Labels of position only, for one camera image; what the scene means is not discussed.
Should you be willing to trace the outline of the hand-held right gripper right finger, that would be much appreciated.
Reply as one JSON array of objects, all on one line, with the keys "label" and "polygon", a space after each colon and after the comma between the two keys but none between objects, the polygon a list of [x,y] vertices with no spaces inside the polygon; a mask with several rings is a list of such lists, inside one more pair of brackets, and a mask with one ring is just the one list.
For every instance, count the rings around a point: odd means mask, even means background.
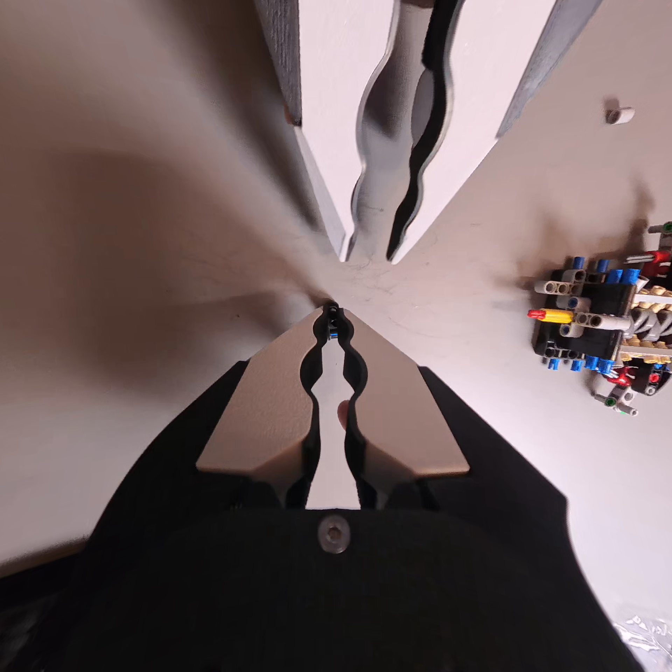
[{"label": "hand-held right gripper right finger", "polygon": [[470,466],[419,366],[350,310],[336,312],[352,389],[345,455],[360,507],[381,509],[399,486],[464,476]]}]

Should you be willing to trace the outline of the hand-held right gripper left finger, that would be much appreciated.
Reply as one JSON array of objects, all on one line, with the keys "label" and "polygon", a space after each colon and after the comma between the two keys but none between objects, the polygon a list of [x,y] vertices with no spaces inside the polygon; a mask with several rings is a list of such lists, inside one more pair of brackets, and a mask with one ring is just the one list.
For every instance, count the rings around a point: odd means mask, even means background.
[{"label": "hand-held right gripper left finger", "polygon": [[287,508],[306,507],[321,455],[313,387],[323,373],[329,309],[314,310],[248,360],[197,459],[203,473],[270,485]]}]

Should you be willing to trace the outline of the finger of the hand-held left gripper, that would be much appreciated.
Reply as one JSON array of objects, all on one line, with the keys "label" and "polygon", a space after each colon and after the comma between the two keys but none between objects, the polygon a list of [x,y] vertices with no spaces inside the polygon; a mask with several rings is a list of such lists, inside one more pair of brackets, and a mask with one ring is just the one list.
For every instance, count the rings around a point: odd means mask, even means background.
[{"label": "finger of the hand-held left gripper", "polygon": [[390,54],[398,1],[298,1],[298,147],[337,258],[356,236],[354,202],[366,166],[364,106]]},{"label": "finger of the hand-held left gripper", "polygon": [[433,1],[411,114],[408,187],[386,258],[398,264],[497,142],[554,1]]}]

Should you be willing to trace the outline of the lego car chassis assembly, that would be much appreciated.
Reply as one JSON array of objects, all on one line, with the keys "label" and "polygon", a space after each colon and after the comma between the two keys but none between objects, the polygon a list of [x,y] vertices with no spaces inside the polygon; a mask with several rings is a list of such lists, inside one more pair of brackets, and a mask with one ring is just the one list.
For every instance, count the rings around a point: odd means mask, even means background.
[{"label": "lego car chassis assembly", "polygon": [[592,398],[620,415],[635,417],[638,398],[650,399],[671,385],[671,222],[650,226],[658,246],[626,256],[620,265],[584,257],[535,283],[542,307],[533,351],[547,368],[567,365],[609,385]]}]

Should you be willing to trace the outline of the empty clear plastic bag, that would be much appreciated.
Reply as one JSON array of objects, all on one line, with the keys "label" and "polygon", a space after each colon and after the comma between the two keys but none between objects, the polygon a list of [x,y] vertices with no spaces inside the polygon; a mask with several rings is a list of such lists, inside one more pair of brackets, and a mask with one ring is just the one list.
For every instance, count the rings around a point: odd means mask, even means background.
[{"label": "empty clear plastic bag", "polygon": [[671,617],[622,609],[612,621],[645,671],[671,671]]}]

